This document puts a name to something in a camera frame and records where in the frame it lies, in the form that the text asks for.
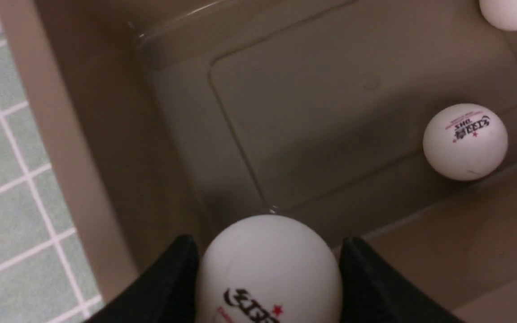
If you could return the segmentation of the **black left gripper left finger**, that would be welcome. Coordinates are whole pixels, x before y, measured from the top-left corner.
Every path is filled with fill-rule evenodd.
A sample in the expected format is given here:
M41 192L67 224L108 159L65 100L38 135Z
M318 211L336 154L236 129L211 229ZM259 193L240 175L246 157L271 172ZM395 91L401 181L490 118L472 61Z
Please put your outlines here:
M87 319L88 323L193 323L199 251L178 236L137 280Z

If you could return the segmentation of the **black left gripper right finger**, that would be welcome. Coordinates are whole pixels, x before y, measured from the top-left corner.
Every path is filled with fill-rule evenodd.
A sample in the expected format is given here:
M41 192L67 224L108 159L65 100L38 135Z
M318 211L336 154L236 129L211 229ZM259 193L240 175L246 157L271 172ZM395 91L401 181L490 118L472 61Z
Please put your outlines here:
M461 323L384 260L364 239L343 239L341 323Z

